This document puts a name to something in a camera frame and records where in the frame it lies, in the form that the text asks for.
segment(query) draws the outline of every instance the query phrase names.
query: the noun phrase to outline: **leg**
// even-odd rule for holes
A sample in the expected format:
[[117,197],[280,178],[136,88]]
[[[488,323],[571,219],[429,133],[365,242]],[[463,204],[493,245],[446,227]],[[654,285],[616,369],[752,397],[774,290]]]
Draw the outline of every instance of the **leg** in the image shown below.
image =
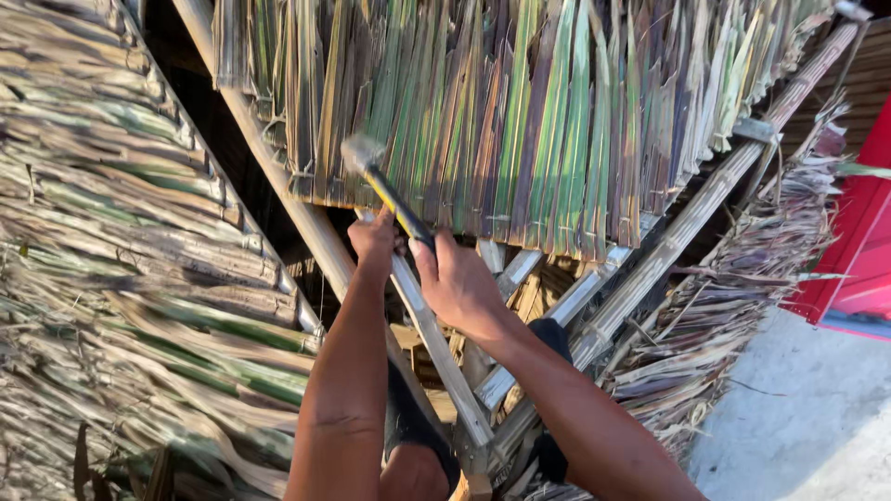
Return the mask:
[[380,475],[381,501],[446,501],[449,484],[433,449],[405,443],[390,453]]

